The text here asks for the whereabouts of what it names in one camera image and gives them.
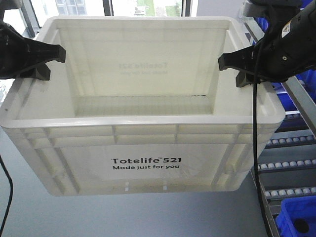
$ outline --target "metal shelving rack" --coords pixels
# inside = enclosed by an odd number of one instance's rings
[[[245,18],[244,24],[255,42],[257,42],[264,35],[264,32],[253,18]],[[286,90],[286,92],[288,93],[288,95],[290,96],[291,100],[293,101],[294,105],[300,113],[296,116],[286,116],[284,123],[291,122],[291,120],[295,119],[295,117],[297,118],[301,116],[304,119],[307,126],[301,126],[301,128],[298,128],[297,130],[309,128],[310,131],[307,130],[307,135],[304,134],[294,137],[289,137],[285,135],[284,137],[272,139],[268,142],[266,149],[312,145],[315,146],[316,150],[315,102],[311,99],[309,94],[306,92],[306,90],[303,88],[303,86],[296,77],[289,78],[288,81],[282,83],[282,86],[284,87],[284,89]],[[301,158],[300,160],[259,163],[259,174],[288,174],[293,171],[316,171],[316,157],[314,158],[315,159]],[[294,185],[293,187],[287,186],[281,188],[278,187],[277,189],[266,190],[266,187],[263,184],[263,180],[260,176],[260,184],[262,196],[264,197],[263,202],[265,206],[266,217],[269,221],[269,226],[274,237],[280,237],[275,223],[275,218],[281,211],[281,201],[285,198],[316,195],[316,183],[315,186],[298,187],[297,185]]]

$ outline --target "white plastic crate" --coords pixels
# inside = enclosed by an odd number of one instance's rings
[[[57,196],[232,191],[253,165],[252,86],[219,72],[248,46],[226,17],[57,17],[38,40],[61,44],[50,81],[16,80],[0,124]],[[258,86],[258,151],[284,118]]]

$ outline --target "window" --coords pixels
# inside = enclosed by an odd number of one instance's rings
[[[181,16],[182,0],[112,0],[114,16]]]
[[[58,15],[104,16],[102,0],[31,0],[39,25]]]
[[[59,15],[86,15],[84,0],[55,0]]]

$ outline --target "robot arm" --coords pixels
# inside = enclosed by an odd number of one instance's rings
[[[240,73],[236,77],[237,87],[253,83],[259,47],[263,47],[258,70],[260,82],[284,82],[291,76],[315,69],[316,0],[302,11],[299,9],[301,3],[297,0],[252,2],[256,5],[257,13],[265,15],[269,22],[265,40],[233,53],[224,53],[218,60],[220,70],[239,70]]]
[[[60,45],[22,37],[3,22],[5,10],[20,7],[19,0],[0,0],[0,79],[32,77],[49,80],[50,69],[45,63],[52,60],[64,63],[66,52]]]

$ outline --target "black cable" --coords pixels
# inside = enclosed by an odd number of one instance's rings
[[[13,182],[12,182],[12,179],[10,177],[10,174],[8,172],[8,170],[6,169],[4,163],[3,163],[3,160],[2,160],[2,157],[0,155],[0,163],[1,163],[1,166],[2,166],[2,169],[4,170],[8,180],[9,180],[9,183],[10,183],[10,196],[9,196],[9,200],[8,200],[8,204],[6,206],[6,210],[5,210],[5,214],[4,214],[4,217],[3,217],[3,221],[2,221],[2,224],[1,224],[1,229],[0,229],[0,237],[2,236],[2,232],[3,232],[3,229],[4,229],[4,225],[5,225],[5,222],[6,222],[6,219],[8,217],[8,214],[9,214],[9,210],[10,210],[10,207],[11,207],[11,203],[12,203],[12,197],[13,197]]]
[[[259,50],[256,58],[254,77],[253,77],[253,94],[252,94],[252,142],[253,142],[253,163],[254,163],[254,176],[255,184],[257,189],[257,195],[259,200],[259,205],[261,209],[261,215],[263,222],[266,228],[267,235],[272,237],[270,230],[269,222],[266,216],[266,211],[263,203],[263,197],[261,193],[260,180],[259,180],[259,170],[258,170],[258,151],[257,151],[257,83],[258,83],[258,70],[259,70],[259,61],[262,49],[264,47],[265,35],[261,39],[259,45]]]

